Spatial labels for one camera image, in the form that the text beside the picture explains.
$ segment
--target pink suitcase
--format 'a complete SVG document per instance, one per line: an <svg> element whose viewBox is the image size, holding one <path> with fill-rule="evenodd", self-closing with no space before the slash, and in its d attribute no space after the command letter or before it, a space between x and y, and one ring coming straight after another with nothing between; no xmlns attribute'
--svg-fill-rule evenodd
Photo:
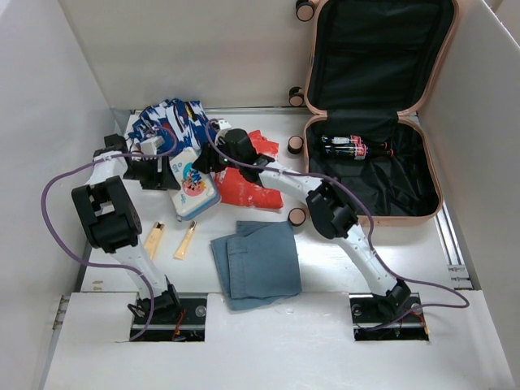
<svg viewBox="0 0 520 390"><path fill-rule="evenodd" d="M307 171L339 178L377 224L424 223L443 195L425 134L410 116L434 86L457 24L457 0L300 0L297 16L314 21L305 92L289 93L292 105L305 102L314 114L304 131ZM322 135L386 141L395 156L330 158Z"/></svg>

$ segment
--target red wire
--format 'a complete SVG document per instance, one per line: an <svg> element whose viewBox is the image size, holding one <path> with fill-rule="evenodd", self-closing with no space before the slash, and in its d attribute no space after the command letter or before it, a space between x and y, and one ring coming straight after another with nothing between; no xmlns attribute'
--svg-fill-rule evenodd
<svg viewBox="0 0 520 390"><path fill-rule="evenodd" d="M182 313L180 314L179 322L177 323L177 325L175 325L175 330L173 332L173 337L171 338L171 341L173 341L176 338L177 332L179 331L180 324L184 320L185 315L186 315L186 309L182 310Z"/></svg>

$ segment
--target suitcase lid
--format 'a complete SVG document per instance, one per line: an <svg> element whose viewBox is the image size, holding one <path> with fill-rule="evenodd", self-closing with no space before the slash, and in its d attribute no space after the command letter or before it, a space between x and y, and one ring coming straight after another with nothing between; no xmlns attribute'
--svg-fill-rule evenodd
<svg viewBox="0 0 520 390"><path fill-rule="evenodd" d="M408 115L426 100L457 20L457 0L321 0L305 103Z"/></svg>

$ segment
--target blue and white cloth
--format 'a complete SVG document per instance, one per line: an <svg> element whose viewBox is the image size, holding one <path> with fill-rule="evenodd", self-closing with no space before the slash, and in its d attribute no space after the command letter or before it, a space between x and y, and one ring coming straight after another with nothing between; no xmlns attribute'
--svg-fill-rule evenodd
<svg viewBox="0 0 520 390"><path fill-rule="evenodd" d="M135 142L142 142L157 126L170 128L177 138L177 146L171 155L177 155L184 148L200 150L207 141L205 128L210 120L199 101L183 102L180 99L165 100L155 106L145 108L140 118L133 124L133 131L128 136ZM168 131L159 129L155 132L164 139L158 153L171 149L173 140Z"/></svg>

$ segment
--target folded clothes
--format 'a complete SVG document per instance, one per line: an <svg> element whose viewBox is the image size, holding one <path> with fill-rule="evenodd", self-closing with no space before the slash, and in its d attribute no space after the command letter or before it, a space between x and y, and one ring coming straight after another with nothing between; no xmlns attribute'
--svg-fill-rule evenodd
<svg viewBox="0 0 520 390"><path fill-rule="evenodd" d="M236 234L212 240L211 248L232 310L250 310L301 293L289 222L238 221Z"/></svg>
<svg viewBox="0 0 520 390"><path fill-rule="evenodd" d="M177 139L177 146L172 153L172 155L176 155L187 147L195 150L201 148L201 145L207 141L205 129L208 122L204 108L199 101L183 102L180 99L167 99L155 106L146 107L128 135L134 141L142 142L153 132L153 135L163 138L164 144L158 148L158 153L164 153L173 146L171 134L161 128L154 130L154 127L169 128Z"/></svg>
<svg viewBox="0 0 520 390"><path fill-rule="evenodd" d="M257 152L276 158L278 143L267 140L260 130L251 132L249 139ZM264 209L281 209L284 206L280 191L262 188L246 181L235 168L227 168L217 173L214 181L222 195L222 203Z"/></svg>

